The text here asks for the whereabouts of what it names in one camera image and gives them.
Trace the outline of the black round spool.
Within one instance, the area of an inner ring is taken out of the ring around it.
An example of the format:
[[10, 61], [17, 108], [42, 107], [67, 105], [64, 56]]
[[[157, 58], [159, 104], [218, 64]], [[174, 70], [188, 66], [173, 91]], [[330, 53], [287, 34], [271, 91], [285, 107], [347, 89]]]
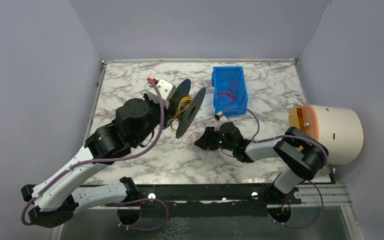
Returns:
[[192, 82], [190, 79], [183, 80], [176, 88], [169, 103], [169, 120], [167, 125], [173, 127], [175, 137], [180, 139], [195, 120], [206, 95], [206, 88], [202, 87], [194, 96], [190, 95]]

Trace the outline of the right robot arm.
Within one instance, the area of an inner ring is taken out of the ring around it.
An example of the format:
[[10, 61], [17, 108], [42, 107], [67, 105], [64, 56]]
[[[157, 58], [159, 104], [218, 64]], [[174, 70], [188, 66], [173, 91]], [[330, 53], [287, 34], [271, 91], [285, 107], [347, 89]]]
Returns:
[[289, 127], [283, 135], [258, 141], [244, 138], [232, 122], [207, 127], [194, 142], [206, 151], [227, 150], [241, 163], [268, 158], [281, 158], [287, 165], [270, 185], [270, 194], [283, 197], [304, 181], [311, 181], [328, 161], [328, 149], [297, 127]]

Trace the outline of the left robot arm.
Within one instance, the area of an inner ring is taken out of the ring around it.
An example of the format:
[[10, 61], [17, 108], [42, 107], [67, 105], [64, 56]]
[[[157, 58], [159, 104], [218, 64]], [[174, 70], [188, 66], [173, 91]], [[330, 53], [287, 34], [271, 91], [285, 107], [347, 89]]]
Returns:
[[94, 174], [116, 162], [133, 160], [149, 152], [172, 118], [178, 101], [172, 95], [145, 93], [127, 100], [115, 118], [86, 139], [77, 154], [44, 182], [21, 188], [26, 206], [21, 222], [26, 226], [54, 228], [76, 213], [106, 204], [140, 205], [143, 199], [130, 177], [97, 187], [83, 187]]

